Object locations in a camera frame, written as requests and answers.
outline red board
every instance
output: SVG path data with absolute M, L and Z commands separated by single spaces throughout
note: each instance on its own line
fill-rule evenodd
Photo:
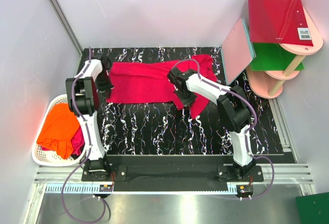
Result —
M 313 46 L 301 0 L 248 0 L 248 5 L 252 42 Z

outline orange cloth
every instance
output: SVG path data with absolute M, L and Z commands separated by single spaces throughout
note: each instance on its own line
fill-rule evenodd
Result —
M 74 150 L 71 139 L 79 127 L 77 117 L 68 109 L 68 104 L 57 104 L 47 115 L 36 143 L 67 159 Z

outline metal floor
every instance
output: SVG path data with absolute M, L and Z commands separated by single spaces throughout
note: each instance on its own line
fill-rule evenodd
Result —
M 264 185 L 255 185 L 255 195 Z M 295 197 L 301 196 L 298 185 L 274 185 L 264 197 L 238 201 L 233 196 L 207 195 L 112 195 L 106 198 L 108 210 L 99 223 L 156 223 L 156 224 L 298 224 Z M 95 199 L 77 203 L 88 195 L 66 194 L 65 203 L 76 218 L 97 219 L 103 210 Z M 37 220 L 38 224 L 66 224 L 72 221 L 63 210 L 60 194 L 45 194 Z

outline pink towel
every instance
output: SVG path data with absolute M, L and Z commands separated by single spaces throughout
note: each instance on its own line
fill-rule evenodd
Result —
M 73 138 L 71 139 L 71 143 L 72 143 L 72 147 L 73 147 L 72 155 L 80 156 L 81 155 L 81 148 L 84 145 L 84 138 L 83 138 L 81 127 L 79 127 L 77 132 L 74 134 Z M 49 149 L 43 148 L 43 147 L 42 147 L 42 150 L 43 151 L 49 151 Z
M 192 57 L 200 64 L 200 73 L 205 78 L 217 81 L 212 72 L 213 59 L 207 54 Z M 174 102 L 178 109 L 184 106 L 174 93 L 174 85 L 167 78 L 170 69 L 178 61 L 161 63 L 124 63 L 115 62 L 110 71 L 110 79 L 114 85 L 108 102 L 113 103 L 163 103 Z M 197 70 L 192 61 L 186 61 L 178 65 L 181 71 L 188 69 Z M 191 116 L 194 119 L 207 106 L 209 100 L 197 94 L 197 98 L 191 107 Z

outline barcode label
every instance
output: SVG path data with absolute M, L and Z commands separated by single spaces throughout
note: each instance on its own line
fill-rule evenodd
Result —
M 300 40 L 312 40 L 308 28 L 297 28 Z

